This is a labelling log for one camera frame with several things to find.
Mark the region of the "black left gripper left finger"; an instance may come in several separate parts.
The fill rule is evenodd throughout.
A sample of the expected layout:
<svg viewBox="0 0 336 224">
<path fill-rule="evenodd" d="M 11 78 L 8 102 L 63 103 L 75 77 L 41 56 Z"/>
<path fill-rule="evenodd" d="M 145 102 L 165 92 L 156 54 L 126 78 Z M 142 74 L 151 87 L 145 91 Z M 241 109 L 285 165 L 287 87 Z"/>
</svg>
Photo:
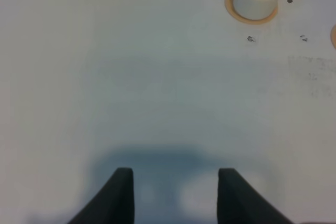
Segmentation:
<svg viewBox="0 0 336 224">
<path fill-rule="evenodd" d="M 134 223 L 134 180 L 131 168 L 118 168 L 72 224 Z"/>
</svg>

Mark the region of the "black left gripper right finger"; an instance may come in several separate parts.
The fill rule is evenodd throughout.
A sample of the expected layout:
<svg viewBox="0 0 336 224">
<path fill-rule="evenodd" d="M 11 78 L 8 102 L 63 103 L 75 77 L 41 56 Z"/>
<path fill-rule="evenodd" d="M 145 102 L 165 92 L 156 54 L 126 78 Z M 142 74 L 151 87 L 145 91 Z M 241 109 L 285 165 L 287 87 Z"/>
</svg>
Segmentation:
<svg viewBox="0 0 336 224">
<path fill-rule="evenodd" d="M 233 168 L 218 171 L 218 223 L 292 223 Z"/>
</svg>

